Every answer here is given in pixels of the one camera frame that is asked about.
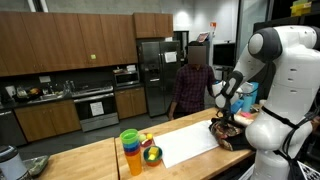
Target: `person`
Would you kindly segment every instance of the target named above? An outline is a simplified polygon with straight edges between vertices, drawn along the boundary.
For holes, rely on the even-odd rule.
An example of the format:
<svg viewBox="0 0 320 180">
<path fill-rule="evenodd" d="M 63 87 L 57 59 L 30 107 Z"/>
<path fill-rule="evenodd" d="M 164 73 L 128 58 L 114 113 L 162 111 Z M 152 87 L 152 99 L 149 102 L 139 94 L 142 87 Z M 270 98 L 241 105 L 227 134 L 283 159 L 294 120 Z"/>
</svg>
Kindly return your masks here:
<svg viewBox="0 0 320 180">
<path fill-rule="evenodd" d="M 191 48 L 197 46 L 203 44 L 192 41 L 186 47 L 185 61 L 188 63 L 181 67 L 176 75 L 173 98 L 168 109 L 169 121 L 204 110 L 205 87 L 213 97 L 212 84 L 215 77 L 212 68 L 205 64 L 205 51 L 202 51 L 202 54 L 200 51 L 196 52 L 198 58 L 194 57 L 194 51 L 193 54 L 188 54 Z"/>
</svg>

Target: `orange cup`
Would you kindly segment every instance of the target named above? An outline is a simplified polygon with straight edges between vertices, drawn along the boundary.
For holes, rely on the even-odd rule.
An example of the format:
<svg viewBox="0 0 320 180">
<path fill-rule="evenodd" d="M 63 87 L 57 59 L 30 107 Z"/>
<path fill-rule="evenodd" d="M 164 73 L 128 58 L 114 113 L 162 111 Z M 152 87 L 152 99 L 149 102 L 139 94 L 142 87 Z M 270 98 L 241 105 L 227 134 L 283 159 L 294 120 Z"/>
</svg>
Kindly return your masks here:
<svg viewBox="0 0 320 180">
<path fill-rule="evenodd" d="M 126 156 L 130 173 L 132 176 L 137 176 L 142 172 L 141 151 L 133 156 Z"/>
</svg>

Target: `wooden cabinet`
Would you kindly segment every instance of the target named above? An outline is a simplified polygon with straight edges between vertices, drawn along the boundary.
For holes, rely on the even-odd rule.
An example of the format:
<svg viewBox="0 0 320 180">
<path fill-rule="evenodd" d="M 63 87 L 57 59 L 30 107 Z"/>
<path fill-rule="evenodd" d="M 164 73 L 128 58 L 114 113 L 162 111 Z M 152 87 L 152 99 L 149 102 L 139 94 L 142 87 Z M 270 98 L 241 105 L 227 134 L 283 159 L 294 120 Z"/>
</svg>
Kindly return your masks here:
<svg viewBox="0 0 320 180">
<path fill-rule="evenodd" d="M 7 70 L 7 67 L 0 56 L 0 76 L 8 76 L 8 75 L 9 75 L 9 72 Z"/>
<path fill-rule="evenodd" d="M 134 13 L 136 38 L 172 37 L 173 15 Z"/>
<path fill-rule="evenodd" d="M 80 129 L 72 100 L 15 109 L 29 142 Z"/>
<path fill-rule="evenodd" d="M 115 94 L 119 119 L 147 112 L 143 87 L 116 91 Z"/>
<path fill-rule="evenodd" d="M 78 14 L 90 67 L 108 66 L 100 15 Z"/>
<path fill-rule="evenodd" d="M 67 63 L 53 14 L 22 13 L 22 19 L 40 65 L 40 71 L 66 70 Z"/>
<path fill-rule="evenodd" d="M 109 65 L 137 63 L 131 15 L 100 15 Z"/>
<path fill-rule="evenodd" d="M 77 14 L 53 14 L 68 69 L 86 68 L 86 54 Z"/>
<path fill-rule="evenodd" d="M 0 39 L 0 56 L 10 75 L 40 72 L 19 12 L 0 12 Z"/>
</svg>

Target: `plaid shirt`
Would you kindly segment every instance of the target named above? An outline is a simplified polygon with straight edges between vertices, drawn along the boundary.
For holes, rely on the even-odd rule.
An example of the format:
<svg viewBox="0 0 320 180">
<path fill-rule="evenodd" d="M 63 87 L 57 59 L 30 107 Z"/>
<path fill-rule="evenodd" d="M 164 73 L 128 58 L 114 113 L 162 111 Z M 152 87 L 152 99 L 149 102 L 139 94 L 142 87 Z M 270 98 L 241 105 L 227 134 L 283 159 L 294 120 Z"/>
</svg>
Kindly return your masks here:
<svg viewBox="0 0 320 180">
<path fill-rule="evenodd" d="M 212 84 L 215 78 L 213 70 L 208 65 L 201 65 L 197 70 L 185 65 L 178 70 L 173 92 L 173 102 L 177 102 L 181 109 L 187 113 L 204 110 L 204 93 L 213 96 Z"/>
</svg>

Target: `sink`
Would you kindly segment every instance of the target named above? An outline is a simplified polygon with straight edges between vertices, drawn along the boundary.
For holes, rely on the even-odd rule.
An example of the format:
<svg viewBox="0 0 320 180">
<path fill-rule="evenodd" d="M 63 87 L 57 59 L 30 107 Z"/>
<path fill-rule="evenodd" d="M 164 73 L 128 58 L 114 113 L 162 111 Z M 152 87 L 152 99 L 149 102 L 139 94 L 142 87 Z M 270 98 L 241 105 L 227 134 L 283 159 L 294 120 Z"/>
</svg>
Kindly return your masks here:
<svg viewBox="0 0 320 180">
<path fill-rule="evenodd" d="M 56 99 L 61 99 L 63 97 L 64 97 L 64 95 L 45 94 L 45 95 L 40 96 L 38 99 L 29 101 L 28 104 L 40 103 L 40 102 L 45 102 L 45 101 L 53 101 L 53 100 L 56 100 Z"/>
</svg>

